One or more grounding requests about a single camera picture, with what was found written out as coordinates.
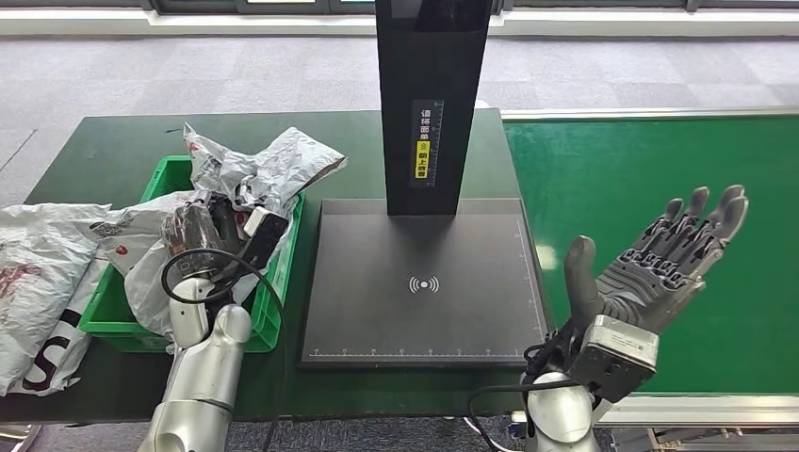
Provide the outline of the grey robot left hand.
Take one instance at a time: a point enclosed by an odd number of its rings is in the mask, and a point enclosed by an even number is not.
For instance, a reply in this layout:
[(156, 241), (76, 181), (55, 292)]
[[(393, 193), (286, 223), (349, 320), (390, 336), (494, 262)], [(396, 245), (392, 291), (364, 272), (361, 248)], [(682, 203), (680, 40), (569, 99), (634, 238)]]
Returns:
[[(164, 219), (161, 239), (170, 259), (186, 250), (197, 249), (236, 254), (243, 246), (232, 203), (219, 193), (180, 204)], [(192, 277), (211, 280), (228, 263), (229, 260), (221, 255), (202, 252), (176, 260), (163, 273), (170, 282)]]

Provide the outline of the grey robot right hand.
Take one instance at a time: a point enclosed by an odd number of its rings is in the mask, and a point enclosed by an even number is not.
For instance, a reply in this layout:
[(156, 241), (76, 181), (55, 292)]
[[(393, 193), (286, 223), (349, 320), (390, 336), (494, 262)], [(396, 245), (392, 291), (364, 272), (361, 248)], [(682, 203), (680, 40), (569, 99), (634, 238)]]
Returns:
[(584, 332), (606, 315), (656, 334), (663, 333), (705, 286), (704, 277), (741, 228), (749, 200), (742, 185), (725, 189), (705, 211), (709, 189), (697, 188), (688, 203), (668, 202), (662, 214), (598, 275), (595, 241), (578, 235), (563, 261), (569, 322)]

